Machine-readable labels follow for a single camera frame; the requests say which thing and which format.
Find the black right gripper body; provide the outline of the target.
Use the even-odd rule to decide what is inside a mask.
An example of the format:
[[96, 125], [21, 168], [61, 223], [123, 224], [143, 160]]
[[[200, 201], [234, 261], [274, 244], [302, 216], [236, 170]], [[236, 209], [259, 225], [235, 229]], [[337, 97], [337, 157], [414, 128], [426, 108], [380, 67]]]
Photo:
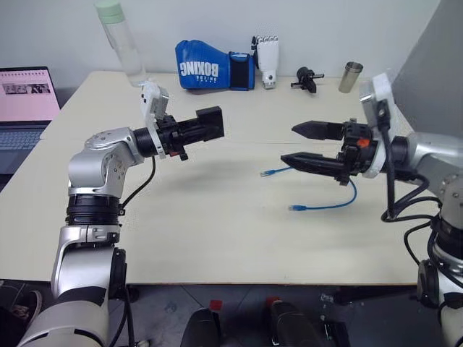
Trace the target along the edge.
[[350, 176], [364, 173], [373, 161], [373, 132], [367, 124], [349, 120], [344, 123], [343, 144], [336, 159], [343, 164], [341, 175], [336, 178], [346, 186]]

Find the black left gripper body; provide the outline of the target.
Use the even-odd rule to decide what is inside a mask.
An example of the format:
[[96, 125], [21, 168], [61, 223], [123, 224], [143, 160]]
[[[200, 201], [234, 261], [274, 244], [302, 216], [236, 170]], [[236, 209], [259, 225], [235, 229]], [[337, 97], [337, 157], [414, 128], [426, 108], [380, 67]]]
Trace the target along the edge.
[[188, 121], [176, 121], [173, 116], [168, 115], [158, 120], [157, 125], [157, 133], [164, 152], [170, 157], [179, 156], [181, 161], [188, 160], [184, 148], [187, 145]]

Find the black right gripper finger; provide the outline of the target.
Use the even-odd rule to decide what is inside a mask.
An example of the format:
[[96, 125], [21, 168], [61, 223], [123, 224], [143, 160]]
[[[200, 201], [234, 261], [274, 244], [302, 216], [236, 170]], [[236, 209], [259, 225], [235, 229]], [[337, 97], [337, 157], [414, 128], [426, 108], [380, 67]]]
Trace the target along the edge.
[[293, 126], [292, 131], [313, 140], [341, 140], [344, 136], [344, 124], [306, 121]]
[[281, 160], [298, 171], [334, 178], [349, 178], [348, 168], [343, 161], [334, 158], [325, 158], [321, 154], [306, 152], [291, 153], [282, 155]]

